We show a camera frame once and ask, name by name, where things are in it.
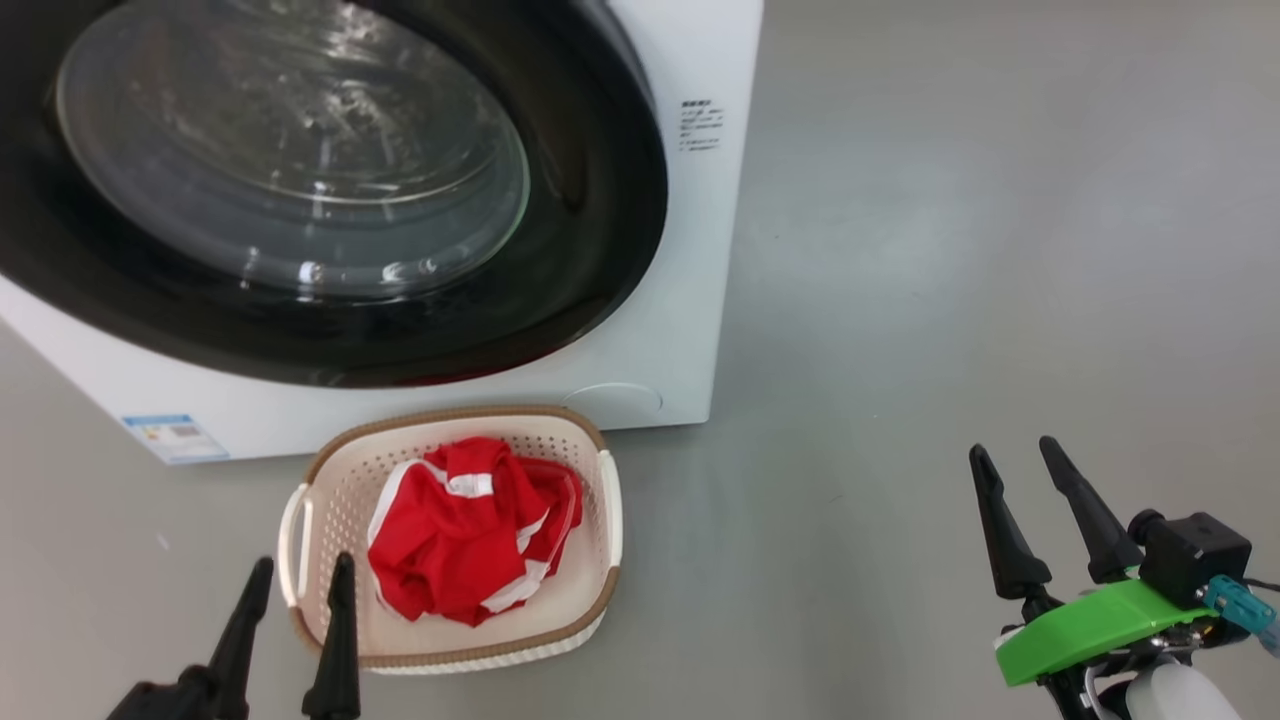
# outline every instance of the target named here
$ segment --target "glass door window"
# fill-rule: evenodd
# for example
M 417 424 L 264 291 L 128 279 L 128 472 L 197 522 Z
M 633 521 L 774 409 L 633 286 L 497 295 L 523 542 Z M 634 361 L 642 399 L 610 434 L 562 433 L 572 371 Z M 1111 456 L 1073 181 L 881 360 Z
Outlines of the glass door window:
M 385 300 L 483 265 L 529 163 L 493 94 L 343 0 L 134 0 L 56 82 L 77 163 L 122 213 L 244 286 Z

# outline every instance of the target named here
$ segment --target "washing machine door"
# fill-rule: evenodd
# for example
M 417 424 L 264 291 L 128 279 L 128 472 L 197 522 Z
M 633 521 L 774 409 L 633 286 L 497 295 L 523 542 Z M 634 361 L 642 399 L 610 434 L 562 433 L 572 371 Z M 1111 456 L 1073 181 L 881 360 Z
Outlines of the washing machine door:
M 14 4 L 0 272 L 129 342 L 280 382 L 544 356 L 635 288 L 667 206 L 598 9 Z

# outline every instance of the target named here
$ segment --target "brown basket rim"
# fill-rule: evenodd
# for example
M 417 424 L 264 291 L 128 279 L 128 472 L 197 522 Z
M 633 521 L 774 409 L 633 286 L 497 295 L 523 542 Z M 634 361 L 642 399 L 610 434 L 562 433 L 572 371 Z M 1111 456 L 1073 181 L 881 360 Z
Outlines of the brown basket rim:
M 315 460 L 311 461 L 311 466 L 307 469 L 306 484 L 315 483 L 316 475 L 320 474 L 320 469 L 325 462 L 333 456 L 338 448 L 371 434 L 376 434 L 385 430 L 396 430 L 399 428 L 407 428 L 411 425 L 426 425 L 431 423 L 442 423 L 448 420 L 463 420 L 470 418 L 495 418 L 495 416 L 511 416 L 511 415 L 545 415 L 552 418 L 562 418 L 579 425 L 586 432 L 591 442 L 595 443 L 596 450 L 605 450 L 604 436 L 600 430 L 591 424 L 590 420 L 582 415 L 568 410 L 566 407 L 544 406 L 544 405 L 493 405 L 483 407 L 458 407 L 452 410 L 438 410 L 433 413 L 419 413 L 413 415 L 404 415 L 401 418 L 392 418 L 389 420 L 379 420 L 376 423 L 367 423 L 352 428 L 340 436 L 329 441 L 320 452 L 316 454 Z M 494 643 L 488 646 L 472 647 L 466 650 L 451 650 L 445 652 L 426 652 L 421 655 L 385 655 L 374 657 L 361 657 L 360 667 L 365 670 L 376 669 L 390 669 L 390 667 L 421 667 L 426 665 L 448 665 L 452 662 L 467 662 L 474 660 L 484 660 L 488 657 L 498 657 L 503 655 L 511 655 L 515 652 L 522 652 L 526 650 L 532 650 L 536 647 L 552 644 L 568 639 L 591 625 L 609 605 L 609 600 L 613 597 L 613 589 L 618 584 L 618 568 L 609 568 L 609 573 L 604 579 L 604 587 L 600 588 L 600 594 L 595 597 L 595 602 L 588 609 L 585 614 L 577 620 L 573 620 L 568 625 L 559 628 L 557 630 L 549 630 L 547 633 L 540 633 L 538 635 L 531 635 L 527 638 L 521 638 L 517 641 L 509 641 L 504 643 Z M 319 653 L 324 647 L 324 642 L 317 639 L 315 634 L 311 633 L 311 628 L 307 625 L 306 618 L 302 615 L 302 610 L 298 607 L 289 609 L 289 616 L 293 620 L 293 629 L 298 638 L 305 646 L 311 648 L 312 652 Z

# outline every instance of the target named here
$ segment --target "basket handle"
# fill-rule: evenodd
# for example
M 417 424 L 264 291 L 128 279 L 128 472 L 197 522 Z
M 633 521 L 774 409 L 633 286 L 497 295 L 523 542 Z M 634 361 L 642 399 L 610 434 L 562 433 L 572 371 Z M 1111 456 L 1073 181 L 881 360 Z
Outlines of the basket handle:
M 605 521 L 609 524 L 609 565 L 622 564 L 622 486 L 613 454 L 600 451 L 600 486 L 604 488 Z
M 284 516 L 280 518 L 280 537 L 275 548 L 275 562 L 280 568 L 278 574 L 280 578 L 280 594 L 284 596 L 284 602 L 289 607 L 297 607 L 298 596 L 307 592 L 307 559 L 311 555 L 311 512 L 314 507 L 311 498 L 306 497 L 308 489 L 311 489 L 311 486 L 302 483 L 289 496 L 289 502 L 284 505 Z M 298 557 L 301 559 L 298 562 L 298 580 L 294 583 L 293 528 L 298 521 L 300 510 L 305 510 L 306 512 L 302 520 L 302 548 L 298 552 Z

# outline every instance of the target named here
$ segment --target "white stripe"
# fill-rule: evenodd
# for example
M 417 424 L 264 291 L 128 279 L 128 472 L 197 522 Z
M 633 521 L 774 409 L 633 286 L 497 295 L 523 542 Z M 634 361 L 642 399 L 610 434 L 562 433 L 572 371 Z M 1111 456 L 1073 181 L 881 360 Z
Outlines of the white stripe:
M 564 539 L 568 537 L 568 532 L 572 529 L 570 528 L 570 524 L 573 520 L 573 511 L 577 507 L 579 502 L 579 493 L 573 492 L 575 491 L 573 480 L 571 480 L 570 478 L 564 478 L 564 484 L 568 486 L 568 507 L 566 509 L 564 512 L 564 525 L 561 528 L 559 537 L 556 538 L 556 544 L 552 547 L 552 553 L 548 557 L 548 560 L 550 557 L 556 557 L 556 553 L 559 552 L 561 547 L 564 544 Z M 525 552 L 525 548 L 529 547 L 529 541 L 534 537 L 534 534 L 538 533 L 539 529 L 541 529 L 543 523 L 547 520 L 547 514 L 543 515 L 541 520 L 538 520 L 532 525 L 529 525 L 529 528 L 525 528 L 526 530 L 532 528 L 532 530 L 529 533 L 527 538 L 524 538 L 524 542 L 521 542 L 520 537 L 517 536 L 516 543 L 521 546 L 520 552 Z M 480 605 L 485 606 L 485 609 L 489 610 L 489 612 L 497 614 L 509 609 L 512 605 L 516 605 L 522 600 L 529 600 L 530 597 L 534 596 L 535 592 L 538 592 L 538 588 L 541 587 L 543 579 L 547 578 L 547 573 L 550 569 L 552 569 L 550 562 L 540 562 L 538 560 L 530 560 L 526 557 L 525 574 L 507 583 L 506 587 L 489 596 Z
M 392 503 L 396 502 L 396 496 L 399 495 L 399 484 L 404 479 L 404 473 L 413 465 L 426 465 L 426 462 L 421 460 L 406 460 L 392 468 L 392 474 L 387 478 L 387 484 L 383 486 L 383 493 L 378 496 L 378 506 L 374 507 L 374 519 L 369 521 L 369 536 L 366 539 L 370 546 L 374 544 L 378 530 L 383 529 L 387 514 L 390 512 Z
M 468 500 L 475 500 L 477 497 L 488 497 L 493 495 L 493 474 L 490 473 L 467 473 L 463 475 L 449 477 L 448 473 L 431 465 L 428 461 L 422 461 L 422 465 L 435 475 L 435 480 L 444 486 L 444 492 L 452 495 L 453 497 L 466 497 Z
M 467 475 L 453 475 L 444 483 L 444 491 L 456 497 L 488 497 L 493 495 L 493 474 L 471 473 Z
M 526 528 L 521 528 L 520 532 L 516 533 L 517 552 L 520 552 L 521 555 L 525 553 L 525 550 L 529 548 L 529 541 L 534 539 L 534 536 L 538 534 L 538 530 L 543 529 L 543 523 L 547 521 L 547 516 L 550 515 L 550 512 L 552 512 L 550 509 L 548 509 L 545 512 L 543 512 L 543 516 L 539 518 L 534 524 Z
M 547 570 L 550 566 L 550 562 L 525 560 L 525 574 L 507 583 L 506 587 L 489 596 L 480 605 L 484 605 L 489 612 L 502 612 L 522 600 L 529 600 L 538 592 L 538 587 L 543 584 L 543 578 L 547 577 Z

